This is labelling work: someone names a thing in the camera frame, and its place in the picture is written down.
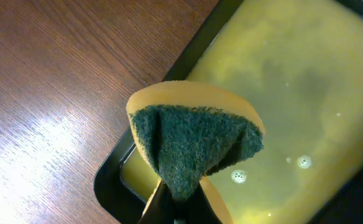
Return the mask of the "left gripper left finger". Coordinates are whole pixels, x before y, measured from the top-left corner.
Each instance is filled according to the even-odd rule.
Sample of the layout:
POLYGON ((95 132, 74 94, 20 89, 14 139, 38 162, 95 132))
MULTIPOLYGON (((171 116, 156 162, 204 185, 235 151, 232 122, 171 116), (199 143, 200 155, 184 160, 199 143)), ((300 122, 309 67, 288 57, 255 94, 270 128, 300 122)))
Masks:
POLYGON ((172 194, 164 181, 158 187, 147 204, 146 209, 138 224, 174 224, 175 204, 172 194))

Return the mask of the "green and yellow sponge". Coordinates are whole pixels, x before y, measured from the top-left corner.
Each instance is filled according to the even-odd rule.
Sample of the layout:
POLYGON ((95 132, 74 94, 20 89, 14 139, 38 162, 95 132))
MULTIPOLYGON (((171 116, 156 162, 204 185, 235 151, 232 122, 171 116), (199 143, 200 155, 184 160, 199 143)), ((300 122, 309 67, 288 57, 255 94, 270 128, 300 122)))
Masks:
POLYGON ((186 223, 181 205, 199 184, 221 223, 231 223, 208 177, 262 149, 265 128, 252 105, 214 85, 168 81, 132 94, 126 111, 139 154, 171 191, 174 223, 186 223))

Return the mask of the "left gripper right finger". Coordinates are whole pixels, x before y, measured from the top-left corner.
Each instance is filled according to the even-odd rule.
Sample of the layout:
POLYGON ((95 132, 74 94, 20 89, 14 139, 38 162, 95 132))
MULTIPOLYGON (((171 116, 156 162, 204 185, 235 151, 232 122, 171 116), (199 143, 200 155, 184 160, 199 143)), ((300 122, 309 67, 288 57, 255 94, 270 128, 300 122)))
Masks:
POLYGON ((187 224, 221 224, 200 184, 181 205, 181 217, 187 224))

